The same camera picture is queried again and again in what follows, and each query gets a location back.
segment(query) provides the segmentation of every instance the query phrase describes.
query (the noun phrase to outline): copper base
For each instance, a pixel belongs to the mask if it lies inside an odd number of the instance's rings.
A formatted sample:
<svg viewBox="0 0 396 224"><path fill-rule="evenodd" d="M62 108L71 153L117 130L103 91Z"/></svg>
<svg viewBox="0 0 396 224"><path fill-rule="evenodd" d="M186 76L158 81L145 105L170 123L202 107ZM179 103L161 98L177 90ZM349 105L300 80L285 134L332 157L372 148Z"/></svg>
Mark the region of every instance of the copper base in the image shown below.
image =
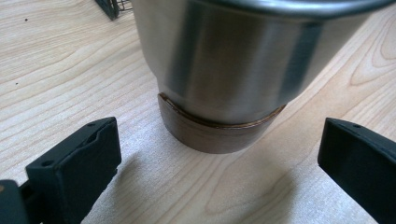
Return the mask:
<svg viewBox="0 0 396 224"><path fill-rule="evenodd" d="M198 151L214 154L231 153L249 147L285 108L282 105L270 115L254 122L227 125L198 119L177 108L164 93L158 94L163 123L180 142Z"/></svg>

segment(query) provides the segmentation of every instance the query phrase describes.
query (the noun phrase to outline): stainless steel cup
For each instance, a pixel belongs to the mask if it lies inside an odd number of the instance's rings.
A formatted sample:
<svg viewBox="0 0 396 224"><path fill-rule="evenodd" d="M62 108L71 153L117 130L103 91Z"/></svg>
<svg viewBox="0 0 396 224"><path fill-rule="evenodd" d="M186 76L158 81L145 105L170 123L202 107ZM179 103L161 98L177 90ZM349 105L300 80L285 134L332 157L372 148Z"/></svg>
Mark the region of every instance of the stainless steel cup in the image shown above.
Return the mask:
<svg viewBox="0 0 396 224"><path fill-rule="evenodd" d="M394 0L132 2L160 92L189 116L228 127L287 104Z"/></svg>

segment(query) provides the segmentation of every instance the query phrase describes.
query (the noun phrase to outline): wooden table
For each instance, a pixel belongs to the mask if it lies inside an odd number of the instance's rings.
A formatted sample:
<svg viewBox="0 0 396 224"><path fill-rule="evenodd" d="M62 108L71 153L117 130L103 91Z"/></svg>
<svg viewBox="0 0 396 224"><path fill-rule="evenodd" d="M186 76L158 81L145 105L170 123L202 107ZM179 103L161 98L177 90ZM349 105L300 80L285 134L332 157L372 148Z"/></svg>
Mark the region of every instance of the wooden table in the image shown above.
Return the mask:
<svg viewBox="0 0 396 224"><path fill-rule="evenodd" d="M317 165L326 117L396 140L396 6L371 17L249 149L210 155L163 126L134 14L0 2L0 178L114 116L123 162L84 223L372 223Z"/></svg>

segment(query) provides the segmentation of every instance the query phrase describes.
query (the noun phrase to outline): light wood grain surface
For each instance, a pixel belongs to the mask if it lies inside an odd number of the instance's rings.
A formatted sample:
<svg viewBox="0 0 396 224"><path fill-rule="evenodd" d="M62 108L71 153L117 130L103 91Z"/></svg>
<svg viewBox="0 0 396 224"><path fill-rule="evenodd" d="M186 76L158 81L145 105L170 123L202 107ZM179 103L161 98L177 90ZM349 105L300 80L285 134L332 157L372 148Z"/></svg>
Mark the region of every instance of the light wood grain surface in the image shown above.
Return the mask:
<svg viewBox="0 0 396 224"><path fill-rule="evenodd" d="M396 140L396 6L375 13L253 147L210 155L163 126L134 14L93 0L0 1L0 178L91 120L123 162L83 223L373 223L318 168L326 117Z"/></svg>

